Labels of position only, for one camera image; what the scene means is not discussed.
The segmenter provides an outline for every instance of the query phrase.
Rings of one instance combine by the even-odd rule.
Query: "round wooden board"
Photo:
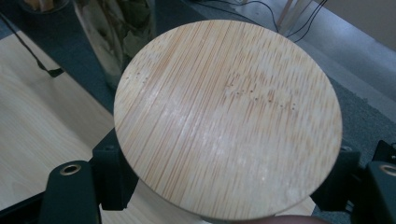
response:
[[[142,181],[223,220],[270,216],[308,197],[342,137],[318,65],[283,36],[240,21],[199,21],[150,42],[121,78],[114,116]]]

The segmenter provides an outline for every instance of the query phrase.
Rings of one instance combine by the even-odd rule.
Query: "wooden disc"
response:
[[[169,202],[224,220],[308,197],[338,155],[329,79],[298,46],[240,21],[158,36],[127,67],[115,126],[134,171]]]

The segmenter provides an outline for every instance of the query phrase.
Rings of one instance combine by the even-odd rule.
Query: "blue-gray floor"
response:
[[[286,2],[262,1],[271,7],[276,19]],[[21,12],[15,2],[0,0],[0,12],[28,34],[98,102],[112,111],[114,91],[104,82],[103,72],[78,25],[72,5],[69,4],[58,13],[37,17]],[[264,6],[251,4],[229,7],[214,2],[204,4],[243,14],[275,30],[271,14]],[[307,20],[315,7],[316,3],[308,7],[296,27]],[[189,0],[156,1],[156,15],[158,34],[184,23],[204,19],[246,21]],[[9,34],[10,31],[0,22],[0,38]],[[290,39],[296,40],[300,36],[297,34]],[[317,61],[331,79],[343,114],[343,139],[362,152],[361,165],[371,160],[378,140],[396,142],[395,51],[377,43],[325,8],[315,18],[308,35],[297,44]],[[331,223],[350,223],[347,213],[322,213],[316,209],[314,215]]]

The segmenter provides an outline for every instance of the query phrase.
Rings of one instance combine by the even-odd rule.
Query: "circular wooden lid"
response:
[[[308,197],[338,155],[329,79],[298,46],[240,21],[158,36],[121,78],[115,125],[134,171],[167,201],[223,220]]]

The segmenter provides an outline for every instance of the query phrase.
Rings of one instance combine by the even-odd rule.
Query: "wire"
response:
[[[249,21],[252,21],[253,23],[259,25],[257,22],[255,22],[255,21],[253,21],[252,19],[250,19],[250,18],[248,18],[248,17],[246,17],[246,16],[243,16],[243,15],[241,15],[241,14],[234,13],[234,12],[231,12],[231,11],[228,11],[228,10],[224,10],[224,9],[218,8],[218,7],[212,7],[212,6],[209,6],[209,5],[206,5],[206,4],[202,4],[202,3],[200,3],[200,2],[197,2],[197,1],[193,1],[193,2],[194,2],[195,4],[198,4],[198,5],[201,5],[201,6],[204,6],[204,7],[211,7],[211,8],[220,10],[220,11],[224,11],[224,12],[228,12],[228,13],[234,14],[234,15],[236,15],[236,16],[245,18],[245,19],[247,19],[247,20],[249,20]],[[261,1],[249,1],[249,2],[246,2],[246,3],[242,3],[242,4],[230,3],[230,2],[222,1],[222,0],[205,0],[205,2],[220,2],[220,3],[225,3],[225,4],[228,4],[228,5],[231,5],[231,6],[237,6],[237,7],[242,7],[242,6],[245,6],[245,5],[252,4],[252,3],[259,3],[259,4],[262,4],[263,6],[267,7],[267,8],[270,10],[271,16],[272,16],[272,20],[273,20],[273,24],[274,24],[274,26],[275,26],[276,32],[279,33],[279,30],[278,30],[278,28],[277,28],[277,26],[276,26],[276,22],[275,22],[274,11],[273,11],[267,4],[265,4],[264,2],[261,2]]]
[[[21,37],[17,34],[17,32],[12,28],[11,24],[7,21],[6,17],[3,15],[3,13],[0,13],[0,19],[4,22],[6,27],[14,34],[18,40],[21,42],[21,44],[29,51],[30,54],[35,58],[35,61],[37,62],[37,65],[40,69],[46,71],[51,77],[57,77],[60,74],[64,72],[62,68],[54,69],[54,70],[48,70],[44,64],[35,56],[35,54],[32,52],[32,50],[26,45],[26,43],[21,39]]]
[[[309,22],[308,29],[305,31],[305,33],[303,34],[303,36],[300,37],[298,40],[294,41],[294,43],[299,42],[300,40],[302,40],[302,39],[308,34],[309,30],[311,29],[312,22],[314,21],[315,17],[318,15],[318,13],[320,12],[320,10],[323,8],[323,6],[327,3],[327,1],[328,1],[328,0],[323,0],[323,1],[319,4],[319,6],[317,7],[318,10],[317,10],[317,11],[315,11],[316,9],[314,10],[314,12],[313,12],[313,13],[311,14],[311,16],[309,17],[309,19],[310,19],[310,18],[312,17],[312,15],[313,15],[311,22],[309,22],[309,19],[308,19],[308,21],[306,22],[306,23]],[[302,28],[300,28],[298,31],[296,31],[296,32],[294,32],[293,34],[291,34],[291,35],[295,35],[295,33],[297,33],[297,32],[299,32],[300,30],[302,30],[302,29],[304,28],[304,26],[303,26]]]

